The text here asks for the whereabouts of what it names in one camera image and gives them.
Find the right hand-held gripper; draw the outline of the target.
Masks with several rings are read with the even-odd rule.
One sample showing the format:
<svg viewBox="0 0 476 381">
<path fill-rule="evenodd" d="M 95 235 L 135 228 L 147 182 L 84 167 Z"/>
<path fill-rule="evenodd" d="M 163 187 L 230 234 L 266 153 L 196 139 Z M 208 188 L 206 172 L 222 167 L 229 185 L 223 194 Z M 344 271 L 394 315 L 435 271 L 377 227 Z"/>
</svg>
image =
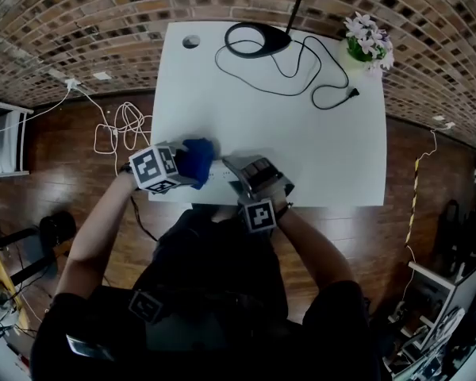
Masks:
<svg viewBox="0 0 476 381">
<path fill-rule="evenodd" d="M 222 158 L 223 164 L 229 170 L 236 170 L 238 181 L 229 181 L 228 184 L 238 194 L 239 202 L 244 207 L 245 222 L 250 233 L 275 228 L 278 217 L 274 211 L 274 197 L 280 194 L 287 197 L 294 189 L 294 184 L 279 169 L 278 174 L 268 180 L 247 180 L 242 170 L 250 163 L 262 158 L 266 157 L 230 155 Z"/>
</svg>

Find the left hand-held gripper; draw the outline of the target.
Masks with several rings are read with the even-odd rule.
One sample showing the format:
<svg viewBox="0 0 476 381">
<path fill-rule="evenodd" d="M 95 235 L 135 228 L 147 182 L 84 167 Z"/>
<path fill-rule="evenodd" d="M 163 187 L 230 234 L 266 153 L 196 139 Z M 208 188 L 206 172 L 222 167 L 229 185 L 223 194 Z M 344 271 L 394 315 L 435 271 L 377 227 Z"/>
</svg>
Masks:
<svg viewBox="0 0 476 381">
<path fill-rule="evenodd" d="M 177 151 L 188 152 L 180 141 L 163 141 L 129 157 L 137 186 L 153 194 L 163 194 L 176 187 L 192 187 L 198 181 L 179 174 Z"/>
</svg>

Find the person's right hand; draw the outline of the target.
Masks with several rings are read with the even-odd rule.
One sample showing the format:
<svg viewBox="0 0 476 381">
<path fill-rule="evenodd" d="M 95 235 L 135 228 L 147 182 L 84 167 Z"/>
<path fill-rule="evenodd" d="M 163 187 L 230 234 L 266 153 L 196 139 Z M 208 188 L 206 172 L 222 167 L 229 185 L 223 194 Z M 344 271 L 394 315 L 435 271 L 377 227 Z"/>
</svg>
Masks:
<svg viewBox="0 0 476 381">
<path fill-rule="evenodd" d="M 258 179 L 263 181 L 275 177 L 278 174 L 278 169 L 266 158 L 262 158 L 247 165 L 242 172 L 247 180 Z"/>
</svg>

